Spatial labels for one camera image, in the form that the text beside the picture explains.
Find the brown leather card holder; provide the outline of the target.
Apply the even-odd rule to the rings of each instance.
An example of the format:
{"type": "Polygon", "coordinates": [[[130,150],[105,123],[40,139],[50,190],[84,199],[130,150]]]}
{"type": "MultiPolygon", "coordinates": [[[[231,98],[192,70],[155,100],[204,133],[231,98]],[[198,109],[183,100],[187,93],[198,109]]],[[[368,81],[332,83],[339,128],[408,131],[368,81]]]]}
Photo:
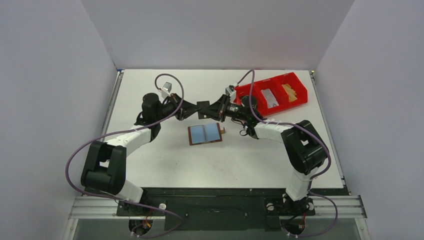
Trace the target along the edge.
{"type": "Polygon", "coordinates": [[[222,142],[223,134],[226,133],[219,123],[189,126],[187,130],[190,146],[222,142]]]}

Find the gold card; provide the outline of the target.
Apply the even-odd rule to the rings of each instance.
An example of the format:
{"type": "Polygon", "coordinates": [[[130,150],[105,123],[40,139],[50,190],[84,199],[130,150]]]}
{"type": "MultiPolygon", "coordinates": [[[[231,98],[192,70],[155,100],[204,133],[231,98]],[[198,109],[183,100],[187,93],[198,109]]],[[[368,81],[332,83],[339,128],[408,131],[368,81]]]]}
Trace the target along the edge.
{"type": "Polygon", "coordinates": [[[294,102],[294,101],[296,101],[298,99],[297,98],[297,93],[296,93],[296,95],[292,95],[292,94],[287,93],[287,95],[288,95],[289,102],[294,102]]]}
{"type": "Polygon", "coordinates": [[[296,96],[296,92],[293,90],[293,88],[289,85],[289,84],[283,84],[282,87],[284,88],[284,90],[291,95],[296,96]]]}

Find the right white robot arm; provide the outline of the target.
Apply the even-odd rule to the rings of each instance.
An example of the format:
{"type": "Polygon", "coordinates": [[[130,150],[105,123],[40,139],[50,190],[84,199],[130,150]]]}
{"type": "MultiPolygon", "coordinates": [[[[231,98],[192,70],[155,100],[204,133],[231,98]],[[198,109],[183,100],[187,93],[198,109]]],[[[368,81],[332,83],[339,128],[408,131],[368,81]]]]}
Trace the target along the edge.
{"type": "Polygon", "coordinates": [[[282,207],[287,213],[294,214],[302,207],[302,200],[308,197],[318,168],[331,158],[329,150],[310,121],[273,122],[260,114],[257,105],[257,99],[251,95],[243,96],[240,104],[236,104],[223,94],[213,104],[203,106],[199,112],[218,122],[231,118],[243,126],[248,136],[284,145],[293,173],[283,195],[282,207]]]}

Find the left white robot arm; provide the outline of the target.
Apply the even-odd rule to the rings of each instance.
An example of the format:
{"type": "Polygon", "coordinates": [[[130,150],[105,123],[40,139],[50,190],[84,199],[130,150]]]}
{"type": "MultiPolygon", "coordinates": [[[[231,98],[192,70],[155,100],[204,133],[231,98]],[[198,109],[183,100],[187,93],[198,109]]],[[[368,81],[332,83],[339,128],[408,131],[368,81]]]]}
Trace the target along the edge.
{"type": "Polygon", "coordinates": [[[96,140],[90,144],[80,183],[88,189],[130,201],[129,208],[136,215],[145,214],[149,210],[149,201],[143,197],[141,187],[126,179],[127,157],[158,136],[160,120],[176,117],[182,121],[199,110],[199,105],[175,93],[165,97],[164,101],[160,101],[156,93],[145,94],[141,112],[129,132],[106,142],[96,140]]]}

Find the gold card in bin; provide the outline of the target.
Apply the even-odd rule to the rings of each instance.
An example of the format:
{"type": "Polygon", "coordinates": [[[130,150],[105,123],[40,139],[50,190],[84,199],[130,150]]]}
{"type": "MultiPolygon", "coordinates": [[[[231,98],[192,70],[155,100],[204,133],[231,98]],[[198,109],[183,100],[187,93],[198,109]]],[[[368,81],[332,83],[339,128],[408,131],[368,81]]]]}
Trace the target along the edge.
{"type": "Polygon", "coordinates": [[[291,95],[296,96],[296,92],[293,90],[293,88],[289,85],[289,84],[283,84],[282,87],[284,88],[284,90],[291,95]]]}

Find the red left bin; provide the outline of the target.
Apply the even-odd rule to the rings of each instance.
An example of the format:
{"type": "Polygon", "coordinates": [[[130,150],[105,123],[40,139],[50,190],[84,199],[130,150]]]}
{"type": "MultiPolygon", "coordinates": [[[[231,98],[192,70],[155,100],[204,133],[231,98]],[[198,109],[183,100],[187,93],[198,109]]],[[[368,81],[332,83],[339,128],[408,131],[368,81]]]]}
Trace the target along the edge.
{"type": "MultiPolygon", "coordinates": [[[[250,93],[250,84],[241,85],[235,88],[236,97],[234,100],[235,104],[241,104],[241,98],[244,96],[248,96],[250,93]]],[[[255,86],[252,89],[252,98],[256,99],[256,109],[262,116],[266,116],[268,113],[268,105],[265,100],[265,97],[255,86]]]]}

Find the red bin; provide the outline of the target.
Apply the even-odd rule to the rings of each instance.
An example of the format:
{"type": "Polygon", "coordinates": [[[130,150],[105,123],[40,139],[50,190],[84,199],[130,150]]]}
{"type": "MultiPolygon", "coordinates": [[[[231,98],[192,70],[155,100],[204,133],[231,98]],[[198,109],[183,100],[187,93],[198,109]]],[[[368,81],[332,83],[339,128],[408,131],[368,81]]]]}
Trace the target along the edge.
{"type": "MultiPolygon", "coordinates": [[[[241,85],[235,88],[236,97],[234,100],[235,104],[241,104],[241,98],[244,96],[248,96],[250,93],[250,84],[241,85]]],[[[266,116],[268,113],[268,105],[265,100],[265,97],[255,86],[252,89],[252,98],[256,99],[256,109],[262,116],[266,116]]]]}
{"type": "Polygon", "coordinates": [[[288,110],[308,102],[308,90],[294,72],[285,73],[273,78],[281,87],[282,109],[288,110]]]}
{"type": "Polygon", "coordinates": [[[253,91],[257,93],[258,110],[264,115],[272,115],[288,108],[288,95],[274,78],[255,81],[253,91]]]}

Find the red middle bin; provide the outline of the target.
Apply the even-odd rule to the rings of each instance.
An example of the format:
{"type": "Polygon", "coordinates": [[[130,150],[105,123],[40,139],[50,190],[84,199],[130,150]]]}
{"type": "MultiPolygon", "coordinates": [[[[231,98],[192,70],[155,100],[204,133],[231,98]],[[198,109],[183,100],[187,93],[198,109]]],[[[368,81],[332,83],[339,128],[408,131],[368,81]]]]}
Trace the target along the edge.
{"type": "Polygon", "coordinates": [[[272,115],[288,108],[288,95],[274,78],[255,81],[253,91],[257,93],[258,110],[264,115],[272,115]]]}

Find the red right bin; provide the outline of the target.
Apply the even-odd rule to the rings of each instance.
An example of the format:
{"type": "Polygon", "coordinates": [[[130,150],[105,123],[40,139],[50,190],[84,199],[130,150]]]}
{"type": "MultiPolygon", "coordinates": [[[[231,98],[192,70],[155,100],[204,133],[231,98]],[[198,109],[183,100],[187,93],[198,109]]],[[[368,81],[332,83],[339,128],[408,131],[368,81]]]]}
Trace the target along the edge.
{"type": "Polygon", "coordinates": [[[281,87],[282,109],[288,110],[308,102],[308,90],[294,72],[285,73],[273,78],[281,87]]]}

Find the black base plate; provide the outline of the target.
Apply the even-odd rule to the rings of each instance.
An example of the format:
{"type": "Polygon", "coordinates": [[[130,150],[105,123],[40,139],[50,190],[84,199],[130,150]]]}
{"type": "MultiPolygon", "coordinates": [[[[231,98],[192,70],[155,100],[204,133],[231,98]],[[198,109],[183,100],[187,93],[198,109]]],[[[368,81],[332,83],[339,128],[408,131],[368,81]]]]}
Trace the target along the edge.
{"type": "Polygon", "coordinates": [[[301,217],[344,212],[346,188],[319,188],[299,203],[289,200],[283,188],[157,188],[149,187],[140,205],[109,198],[80,197],[72,209],[79,218],[121,218],[130,227],[141,222],[164,220],[165,230],[276,231],[280,223],[296,224],[301,217]]]}

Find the aluminium rail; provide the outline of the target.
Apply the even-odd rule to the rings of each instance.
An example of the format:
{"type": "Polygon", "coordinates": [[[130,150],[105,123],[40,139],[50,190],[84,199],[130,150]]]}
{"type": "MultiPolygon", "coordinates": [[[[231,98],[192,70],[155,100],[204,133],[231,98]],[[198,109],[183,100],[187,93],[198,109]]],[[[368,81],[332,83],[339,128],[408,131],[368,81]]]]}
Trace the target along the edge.
{"type": "MultiPolygon", "coordinates": [[[[366,212],[359,195],[330,196],[338,209],[338,218],[365,218],[366,212]]],[[[335,215],[333,204],[322,197],[311,197],[317,218],[331,218],[335,215]]],[[[76,197],[68,219],[142,219],[144,215],[118,214],[118,203],[113,199],[79,196],[76,197]]]]}

